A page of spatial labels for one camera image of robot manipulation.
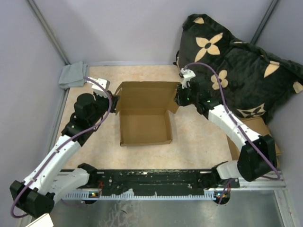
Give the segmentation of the brown cardboard box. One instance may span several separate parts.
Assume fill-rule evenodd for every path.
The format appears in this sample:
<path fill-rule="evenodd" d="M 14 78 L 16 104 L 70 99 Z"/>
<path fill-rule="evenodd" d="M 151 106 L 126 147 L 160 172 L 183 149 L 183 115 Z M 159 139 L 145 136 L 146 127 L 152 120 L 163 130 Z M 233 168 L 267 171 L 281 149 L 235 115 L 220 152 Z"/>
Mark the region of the brown cardboard box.
<path fill-rule="evenodd" d="M 180 82 L 125 81 L 117 88 L 116 114 L 120 123 L 120 146 L 164 145 L 172 141 L 170 113 Z"/>

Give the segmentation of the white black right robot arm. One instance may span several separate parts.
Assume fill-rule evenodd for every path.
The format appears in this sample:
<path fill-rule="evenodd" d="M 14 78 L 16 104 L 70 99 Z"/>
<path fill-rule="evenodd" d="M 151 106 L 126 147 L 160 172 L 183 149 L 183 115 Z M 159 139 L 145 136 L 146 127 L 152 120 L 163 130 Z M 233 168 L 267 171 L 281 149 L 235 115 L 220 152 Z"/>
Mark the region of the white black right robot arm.
<path fill-rule="evenodd" d="M 240 121 L 223 100 L 203 99 L 201 94 L 194 93 L 193 88 L 178 85 L 175 102 L 179 106 L 194 105 L 199 114 L 223 130 L 240 152 L 237 160 L 215 167 L 216 172 L 211 175 L 214 186 L 222 187 L 228 179 L 239 177 L 252 182 L 259 177 L 267 178 L 271 171 L 276 174 L 274 179 L 281 178 L 274 139 L 268 134 L 262 136 Z"/>

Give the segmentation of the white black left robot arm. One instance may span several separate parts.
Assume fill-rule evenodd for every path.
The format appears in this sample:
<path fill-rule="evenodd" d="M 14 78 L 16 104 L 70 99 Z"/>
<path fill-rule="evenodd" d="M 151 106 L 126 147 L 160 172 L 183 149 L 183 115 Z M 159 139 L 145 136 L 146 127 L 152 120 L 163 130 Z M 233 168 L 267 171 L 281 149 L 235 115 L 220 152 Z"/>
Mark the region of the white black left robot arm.
<path fill-rule="evenodd" d="M 54 179 L 108 115 L 115 113 L 119 98 L 111 92 L 106 92 L 105 96 L 84 93 L 77 97 L 74 113 L 52 150 L 23 181 L 11 184 L 9 190 L 14 201 L 10 214 L 13 218 L 21 217 L 14 214 L 14 208 L 24 212 L 22 217 L 30 215 L 38 218 L 49 213 L 69 192 L 97 185 L 97 169 L 86 163 L 78 165 L 64 179 L 57 182 Z"/>

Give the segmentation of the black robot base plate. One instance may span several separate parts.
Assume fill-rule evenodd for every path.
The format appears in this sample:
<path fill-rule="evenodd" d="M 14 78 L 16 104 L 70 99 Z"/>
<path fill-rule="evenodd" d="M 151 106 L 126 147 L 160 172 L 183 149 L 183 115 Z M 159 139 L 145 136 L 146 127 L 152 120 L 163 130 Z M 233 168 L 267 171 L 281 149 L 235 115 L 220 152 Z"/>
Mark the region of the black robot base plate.
<path fill-rule="evenodd" d="M 204 195 L 227 183 L 212 169 L 100 169 L 80 189 L 96 189 L 99 195 L 120 195 L 128 190 L 140 196 Z"/>

